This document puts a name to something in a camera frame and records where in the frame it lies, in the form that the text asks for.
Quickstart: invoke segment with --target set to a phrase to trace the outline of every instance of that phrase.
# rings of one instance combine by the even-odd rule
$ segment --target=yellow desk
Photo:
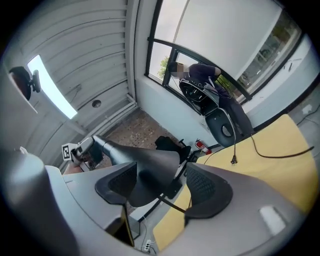
[[[266,156],[292,155],[308,149],[308,144],[298,127],[288,115],[253,136],[257,150]],[[251,138],[236,144],[238,163],[230,163],[234,147],[228,147],[213,155],[200,157],[199,164],[218,167],[232,172],[256,177],[265,181],[304,213],[313,206],[318,192],[318,175],[311,152],[303,155],[271,159],[259,156]],[[184,186],[175,205],[188,208],[190,191]],[[171,208],[153,229],[159,250],[168,246],[184,229],[184,214]]]

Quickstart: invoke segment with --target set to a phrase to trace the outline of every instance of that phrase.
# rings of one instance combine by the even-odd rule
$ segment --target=ceiling
[[[23,124],[19,144],[45,164],[59,167],[62,144],[104,133],[137,107],[133,77],[127,76],[126,52],[134,38],[126,36],[126,29],[132,28],[132,17],[127,0],[45,1],[13,37],[1,65],[6,70],[15,66],[28,70],[27,63],[40,55],[77,111],[69,120],[43,92],[31,94],[29,102],[37,114]],[[94,100],[101,106],[94,108]]]

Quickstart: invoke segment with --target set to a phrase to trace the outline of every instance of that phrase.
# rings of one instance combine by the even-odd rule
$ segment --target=window
[[[153,44],[149,73],[161,81],[165,76],[170,52],[171,47],[167,45],[156,42]]]
[[[237,81],[253,93],[281,65],[300,35],[299,27],[282,11],[271,34]]]
[[[168,62],[210,65],[221,70],[216,83],[238,102],[250,101],[287,62],[302,38],[300,28],[280,6],[273,1],[252,5],[251,1],[157,0],[145,75],[187,103],[179,80],[167,70]],[[203,20],[220,21],[226,11],[235,18],[213,27],[216,22]],[[216,15],[205,15],[212,12]],[[252,12],[244,18],[244,13]]]
[[[163,0],[154,37],[173,42],[187,0]]]
[[[197,60],[190,58],[182,53],[178,53],[178,57],[176,59],[176,62],[183,63],[187,65],[188,67],[191,66],[192,64],[198,63]],[[176,90],[178,93],[182,94],[180,88],[179,88],[179,79],[175,77],[170,77],[169,84],[171,88]]]

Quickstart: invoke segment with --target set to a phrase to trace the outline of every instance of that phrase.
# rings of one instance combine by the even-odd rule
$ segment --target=light
[[[53,104],[56,105],[58,109],[60,109],[69,119],[73,118],[77,114],[77,111],[69,104],[55,85],[54,81],[52,81],[40,58],[40,55],[37,55],[30,60],[27,66],[31,73],[38,70],[41,88]]]

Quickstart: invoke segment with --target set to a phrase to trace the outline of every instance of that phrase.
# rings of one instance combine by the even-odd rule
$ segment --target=black funnel
[[[113,166],[137,163],[136,185],[128,198],[133,207],[145,206],[164,193],[179,167],[180,158],[175,151],[123,146],[96,135],[93,139],[102,146],[102,152],[110,158]]]

